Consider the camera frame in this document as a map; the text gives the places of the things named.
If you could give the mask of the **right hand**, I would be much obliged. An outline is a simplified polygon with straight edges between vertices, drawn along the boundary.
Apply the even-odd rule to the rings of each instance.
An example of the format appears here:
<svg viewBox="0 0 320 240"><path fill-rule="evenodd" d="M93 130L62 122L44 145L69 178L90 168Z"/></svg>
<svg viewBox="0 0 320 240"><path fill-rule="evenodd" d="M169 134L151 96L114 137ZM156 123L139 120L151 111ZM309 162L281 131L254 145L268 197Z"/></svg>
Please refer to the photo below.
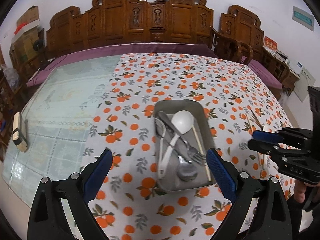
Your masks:
<svg viewBox="0 0 320 240"><path fill-rule="evenodd" d="M304 183L300 180L295 180L295 187L294 187L294 194L293 197L295 201L299 203L303 203L305 200L305 192L308 187L313 187L313 185L310 185L308 183Z"/></svg>

